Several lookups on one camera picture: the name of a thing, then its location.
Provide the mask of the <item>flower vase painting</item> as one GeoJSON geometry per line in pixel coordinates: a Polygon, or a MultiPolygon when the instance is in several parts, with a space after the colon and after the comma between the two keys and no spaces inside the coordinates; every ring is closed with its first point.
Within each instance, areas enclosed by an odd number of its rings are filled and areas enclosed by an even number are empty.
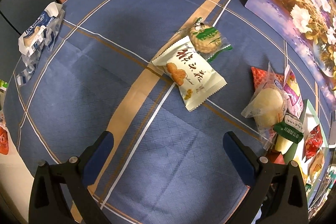
{"type": "Polygon", "coordinates": [[[248,0],[245,6],[295,50],[335,106],[335,0],[248,0]]]}

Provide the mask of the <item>cream orange cake packet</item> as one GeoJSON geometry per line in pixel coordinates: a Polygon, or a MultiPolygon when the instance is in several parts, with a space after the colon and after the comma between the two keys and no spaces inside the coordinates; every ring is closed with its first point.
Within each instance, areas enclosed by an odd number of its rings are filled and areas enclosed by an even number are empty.
{"type": "Polygon", "coordinates": [[[325,163],[325,157],[323,151],[320,150],[314,158],[310,168],[309,168],[309,178],[310,182],[314,184],[315,180],[317,180],[318,176],[320,175],[323,166],[325,163]]]}

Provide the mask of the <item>green biscuit packet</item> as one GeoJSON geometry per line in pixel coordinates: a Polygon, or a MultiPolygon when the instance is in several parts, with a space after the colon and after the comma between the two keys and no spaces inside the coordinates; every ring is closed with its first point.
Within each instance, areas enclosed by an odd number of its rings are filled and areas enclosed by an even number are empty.
{"type": "Polygon", "coordinates": [[[296,117],[286,113],[284,119],[273,126],[273,130],[281,137],[298,144],[303,136],[303,123],[296,117]]]}

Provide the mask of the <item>crumpled blue white wrapper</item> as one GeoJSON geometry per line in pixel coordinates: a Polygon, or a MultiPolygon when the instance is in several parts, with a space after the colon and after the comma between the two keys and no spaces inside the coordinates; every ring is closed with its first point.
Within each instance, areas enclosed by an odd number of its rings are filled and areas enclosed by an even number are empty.
{"type": "Polygon", "coordinates": [[[25,69],[17,74],[17,84],[25,85],[38,67],[43,50],[52,51],[64,18],[63,5],[51,2],[18,39],[25,69]]]}

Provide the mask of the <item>blue plaid tablecloth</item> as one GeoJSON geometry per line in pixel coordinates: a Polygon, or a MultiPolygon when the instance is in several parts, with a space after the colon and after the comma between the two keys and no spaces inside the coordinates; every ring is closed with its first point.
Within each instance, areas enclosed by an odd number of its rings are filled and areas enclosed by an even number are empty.
{"type": "Polygon", "coordinates": [[[324,132],[330,129],[319,83],[245,2],[66,0],[54,49],[26,85],[11,80],[5,98],[25,178],[33,180],[40,160],[65,162],[108,130],[115,145],[91,191],[112,223],[224,223],[247,192],[224,152],[224,133],[264,153],[254,121],[241,115],[254,92],[252,67],[283,73],[290,65],[324,132]],[[233,48],[212,62],[226,86],[187,111],[172,80],[150,62],[199,16],[233,48]]]}

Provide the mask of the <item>round cookie clear green packet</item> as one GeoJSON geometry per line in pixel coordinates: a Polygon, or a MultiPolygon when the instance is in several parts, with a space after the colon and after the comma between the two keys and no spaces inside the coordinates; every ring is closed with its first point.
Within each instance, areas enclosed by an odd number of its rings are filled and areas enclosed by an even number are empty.
{"type": "Polygon", "coordinates": [[[232,50],[231,44],[219,30],[205,22],[202,17],[196,18],[192,25],[182,28],[177,33],[187,35],[196,52],[209,63],[222,52],[232,50]]]}

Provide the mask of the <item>white nut snack packet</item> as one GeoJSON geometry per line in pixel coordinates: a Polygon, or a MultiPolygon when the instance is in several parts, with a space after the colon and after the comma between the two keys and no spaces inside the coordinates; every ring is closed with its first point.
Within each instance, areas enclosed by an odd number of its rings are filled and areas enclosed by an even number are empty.
{"type": "Polygon", "coordinates": [[[187,36],[168,47],[152,63],[163,67],[177,84],[189,112],[227,84],[224,77],[196,52],[187,36]]]}

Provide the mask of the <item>dark red white-stripe packet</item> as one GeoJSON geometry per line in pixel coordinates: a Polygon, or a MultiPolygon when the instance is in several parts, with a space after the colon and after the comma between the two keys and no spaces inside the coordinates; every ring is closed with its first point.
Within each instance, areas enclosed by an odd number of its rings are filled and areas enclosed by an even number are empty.
{"type": "Polygon", "coordinates": [[[266,154],[268,160],[275,164],[285,164],[284,157],[280,151],[269,150],[266,154]]]}

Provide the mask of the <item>white teal-rimmed tray box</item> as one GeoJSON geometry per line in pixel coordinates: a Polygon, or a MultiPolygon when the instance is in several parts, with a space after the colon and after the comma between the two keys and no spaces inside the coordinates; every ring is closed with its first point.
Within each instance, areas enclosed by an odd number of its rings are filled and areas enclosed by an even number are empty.
{"type": "Polygon", "coordinates": [[[310,200],[315,196],[317,193],[317,189],[319,187],[319,183],[322,178],[323,169],[318,176],[317,180],[315,180],[314,184],[310,182],[309,178],[309,168],[314,161],[314,157],[306,161],[305,157],[305,141],[307,137],[309,136],[309,133],[312,129],[315,128],[316,125],[320,124],[323,143],[321,148],[319,149],[323,151],[324,157],[325,157],[325,163],[323,168],[326,166],[326,160],[327,160],[327,153],[329,152],[329,147],[327,144],[327,139],[324,133],[324,130],[322,128],[322,123],[319,121],[318,115],[316,114],[313,105],[310,103],[309,100],[303,101],[303,112],[300,116],[300,121],[303,123],[303,129],[304,129],[304,136],[303,139],[298,143],[293,143],[288,152],[284,155],[284,161],[286,164],[288,164],[290,161],[294,160],[298,163],[302,177],[303,177],[303,183],[306,186],[306,196],[307,201],[310,203],[310,200]]]}

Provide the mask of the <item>yellow jelly cup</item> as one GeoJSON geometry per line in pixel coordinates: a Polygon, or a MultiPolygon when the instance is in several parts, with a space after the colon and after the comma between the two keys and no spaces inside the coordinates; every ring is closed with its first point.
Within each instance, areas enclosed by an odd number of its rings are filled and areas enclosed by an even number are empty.
{"type": "Polygon", "coordinates": [[[278,152],[281,152],[283,155],[285,155],[290,149],[290,147],[292,146],[292,144],[293,142],[291,140],[288,140],[278,134],[274,149],[278,152]]]}

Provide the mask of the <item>colourful bags on floor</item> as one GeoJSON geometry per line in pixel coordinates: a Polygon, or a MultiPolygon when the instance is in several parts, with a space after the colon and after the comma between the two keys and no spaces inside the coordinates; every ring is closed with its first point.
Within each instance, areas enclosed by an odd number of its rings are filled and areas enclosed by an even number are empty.
{"type": "Polygon", "coordinates": [[[3,112],[3,101],[5,97],[5,91],[7,89],[8,83],[4,80],[1,80],[1,113],[0,113],[0,138],[1,138],[1,145],[0,145],[0,153],[2,155],[7,155],[9,153],[9,138],[8,138],[8,129],[6,127],[5,115],[3,112]]]}

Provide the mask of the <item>red patterned packet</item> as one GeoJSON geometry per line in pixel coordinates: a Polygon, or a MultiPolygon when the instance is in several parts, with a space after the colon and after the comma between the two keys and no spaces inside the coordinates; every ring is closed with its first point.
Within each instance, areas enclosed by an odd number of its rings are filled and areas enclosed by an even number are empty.
{"type": "MultiPolygon", "coordinates": [[[[251,71],[252,71],[252,76],[253,76],[254,88],[255,90],[257,90],[260,84],[262,84],[266,80],[267,71],[256,68],[256,67],[251,67],[251,71]]],[[[277,74],[277,73],[275,73],[274,75],[276,79],[280,82],[280,84],[283,84],[284,76],[277,74]]]]}

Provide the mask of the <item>red candy-twist snack packet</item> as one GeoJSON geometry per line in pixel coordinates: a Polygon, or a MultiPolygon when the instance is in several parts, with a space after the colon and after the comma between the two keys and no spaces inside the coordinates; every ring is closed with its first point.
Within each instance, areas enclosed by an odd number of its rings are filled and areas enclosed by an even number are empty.
{"type": "Polygon", "coordinates": [[[314,129],[311,130],[309,136],[305,141],[305,157],[306,161],[314,157],[323,143],[322,133],[320,124],[316,125],[314,129]]]}

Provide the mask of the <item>round pastry clear packet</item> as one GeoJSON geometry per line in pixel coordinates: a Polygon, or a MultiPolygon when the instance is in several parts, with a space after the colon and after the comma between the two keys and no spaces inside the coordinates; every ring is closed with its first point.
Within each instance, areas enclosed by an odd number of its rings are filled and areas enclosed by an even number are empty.
{"type": "Polygon", "coordinates": [[[243,109],[244,118],[253,118],[259,139],[265,150],[272,147],[276,133],[273,126],[281,122],[288,109],[283,85],[276,79],[269,65],[266,80],[254,92],[249,104],[243,109]]]}

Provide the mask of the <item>pink purple swiss roll packet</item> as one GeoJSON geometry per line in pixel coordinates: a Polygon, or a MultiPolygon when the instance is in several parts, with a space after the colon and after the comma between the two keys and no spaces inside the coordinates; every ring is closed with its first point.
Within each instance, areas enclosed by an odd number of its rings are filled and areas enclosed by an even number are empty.
{"type": "Polygon", "coordinates": [[[297,79],[289,64],[285,68],[283,89],[286,95],[288,112],[299,119],[303,111],[303,100],[297,79]]]}

